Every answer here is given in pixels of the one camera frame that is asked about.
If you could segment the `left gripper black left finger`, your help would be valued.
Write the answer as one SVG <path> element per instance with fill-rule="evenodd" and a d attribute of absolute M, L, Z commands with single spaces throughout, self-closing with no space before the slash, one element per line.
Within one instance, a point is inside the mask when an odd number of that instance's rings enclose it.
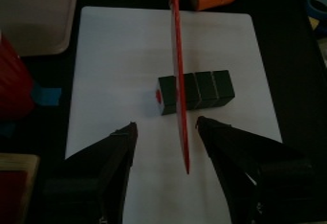
<path fill-rule="evenodd" d="M 43 224 L 123 224 L 137 123 L 82 149 L 44 184 Z"/>

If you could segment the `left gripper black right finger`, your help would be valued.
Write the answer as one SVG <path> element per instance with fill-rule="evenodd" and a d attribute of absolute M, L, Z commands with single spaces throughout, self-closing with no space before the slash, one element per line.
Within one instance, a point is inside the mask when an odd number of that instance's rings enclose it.
<path fill-rule="evenodd" d="M 197 129 L 218 174 L 233 224 L 314 221 L 313 164 L 275 140 L 201 117 Z"/>

